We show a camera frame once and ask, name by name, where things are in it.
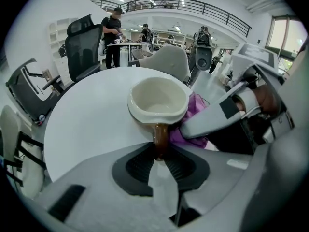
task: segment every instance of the white shelf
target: white shelf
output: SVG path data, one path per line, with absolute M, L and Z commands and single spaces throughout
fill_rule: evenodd
M 68 28 L 65 28 L 65 29 L 58 29 L 57 31 L 58 31 L 58 32 L 63 32 L 63 33 L 65 33 L 65 34 L 67 34 L 67 30 L 68 30 Z
M 49 32 L 56 32 L 56 23 L 51 23 L 49 25 Z
M 71 18 L 70 19 L 70 24 L 72 23 L 72 22 L 74 22 L 74 21 L 77 21 L 78 20 L 78 18 Z
M 60 45 L 60 46 L 62 46 L 63 44 L 66 44 L 66 40 L 65 40 L 65 39 L 64 39 L 64 40 L 59 41 L 59 45 Z
M 67 29 L 70 24 L 70 19 L 62 19 L 57 21 L 57 30 Z
M 50 44 L 50 49 L 52 50 L 52 53 L 57 52 L 59 50 L 59 42 Z
M 58 41 L 63 41 L 67 38 L 67 31 L 61 30 L 57 32 L 57 39 Z
M 49 43 L 54 44 L 57 42 L 57 33 L 53 32 L 49 34 Z

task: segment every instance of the man in black shirt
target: man in black shirt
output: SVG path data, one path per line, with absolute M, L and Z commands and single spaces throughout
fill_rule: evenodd
M 142 43 L 144 43 L 144 44 L 149 43 L 147 41 L 147 37 L 148 37 L 149 33 L 150 33 L 150 30 L 148 28 L 148 25 L 144 24 L 143 30 L 142 30 L 142 32 L 140 33 L 140 36 L 139 36 L 139 39 L 141 40 Z M 142 48 L 143 48 L 143 51 L 147 51 L 148 45 L 142 45 Z
M 119 39 L 118 34 L 121 33 L 121 15 L 124 13 L 122 9 L 117 7 L 114 9 L 110 18 L 106 17 L 102 20 L 101 24 L 103 25 L 104 40 L 105 44 L 109 45 L 115 42 L 116 39 Z M 120 46 L 108 46 L 106 50 L 106 68 L 111 68 L 112 58 L 114 60 L 115 67 L 120 67 Z

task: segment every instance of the white table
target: white table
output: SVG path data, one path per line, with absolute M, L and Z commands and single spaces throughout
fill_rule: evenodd
M 153 76 L 170 78 L 191 94 L 171 75 L 140 67 L 98 72 L 64 94 L 51 113 L 44 137 L 45 162 L 53 181 L 87 158 L 153 140 L 133 120 L 126 102 L 134 84 Z
M 127 46 L 127 60 L 132 61 L 132 46 L 133 45 L 150 45 L 147 43 L 119 43 L 119 44 L 108 44 L 107 46 Z

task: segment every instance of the balcony railing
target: balcony railing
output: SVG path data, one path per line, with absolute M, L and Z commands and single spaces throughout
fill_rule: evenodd
M 144 9 L 177 9 L 197 13 L 200 15 L 202 14 L 206 17 L 228 25 L 245 37 L 248 37 L 249 30 L 251 29 L 247 23 L 240 20 L 233 14 L 213 5 L 195 0 L 135 0 L 123 4 L 117 4 L 115 2 L 104 0 L 91 1 L 107 12 L 111 12 L 114 10 L 114 8 L 120 7 L 125 12 Z

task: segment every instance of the cable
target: cable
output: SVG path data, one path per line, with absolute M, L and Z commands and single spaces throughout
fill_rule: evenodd
M 210 102 L 209 102 L 208 100 L 204 99 L 203 97 L 202 97 L 202 99 L 208 103 L 208 106 L 211 105 Z

